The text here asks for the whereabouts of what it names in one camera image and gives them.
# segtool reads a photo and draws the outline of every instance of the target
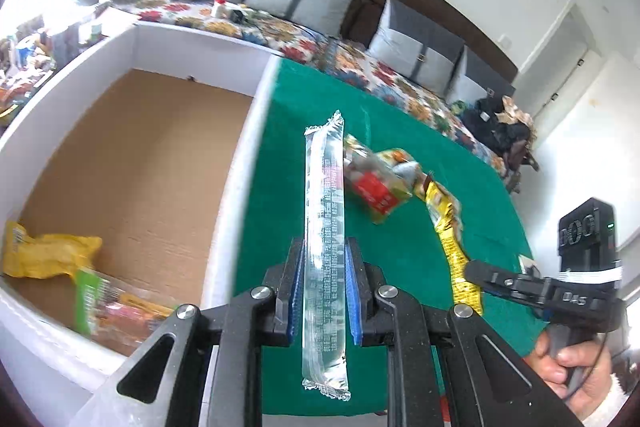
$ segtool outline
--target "blue gripper pad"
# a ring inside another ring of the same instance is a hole
[[[291,288],[291,298],[289,300],[289,322],[287,323],[287,338],[289,344],[293,342],[298,334],[298,329],[302,323],[302,288],[303,277],[305,276],[305,248],[300,248],[298,265],[296,266],[296,276],[293,279]]]
[[[347,309],[351,336],[356,346],[362,345],[362,324],[360,323],[360,293],[356,283],[356,272],[351,258],[349,243],[344,245],[344,290],[347,293]]]

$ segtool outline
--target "white sleeve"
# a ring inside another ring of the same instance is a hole
[[[607,427],[626,402],[626,395],[616,375],[611,375],[611,389],[604,401],[582,423],[585,427]]]

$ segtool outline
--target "human hand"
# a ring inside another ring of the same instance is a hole
[[[549,336],[546,331],[540,333],[536,346],[526,357],[525,362],[538,374],[542,380],[560,397],[567,396],[564,381],[567,377],[567,367],[591,367],[598,356],[600,344],[585,342],[568,346],[558,352],[557,359],[549,355]],[[611,388],[611,355],[604,347],[584,385],[569,399],[569,409],[580,419],[584,420],[606,398]]]

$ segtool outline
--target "green tablecloth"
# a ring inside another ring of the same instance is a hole
[[[529,254],[529,245],[510,198],[490,166],[382,100],[283,60],[255,166],[236,293],[257,285],[267,267],[284,261],[291,239],[303,235],[303,133],[310,125],[326,122],[336,109],[344,117],[345,133],[374,151],[405,149],[460,200],[463,245],[470,257],[520,270],[518,254]],[[412,198],[382,225],[374,225],[359,201],[347,194],[345,213],[346,235],[357,238],[364,261],[382,267],[387,282],[423,304],[441,309],[452,305],[449,266],[420,200]],[[519,353],[528,353],[544,323],[519,305],[491,295],[482,299],[489,324]],[[354,415],[385,408],[385,348],[355,347],[349,331],[348,402],[302,389],[300,334],[289,349],[264,349],[262,360],[264,413]]]

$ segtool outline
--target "clutter on shelf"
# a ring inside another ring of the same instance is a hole
[[[0,136],[57,71],[103,38],[99,16],[105,8],[57,6],[55,13],[38,15],[0,39]]]

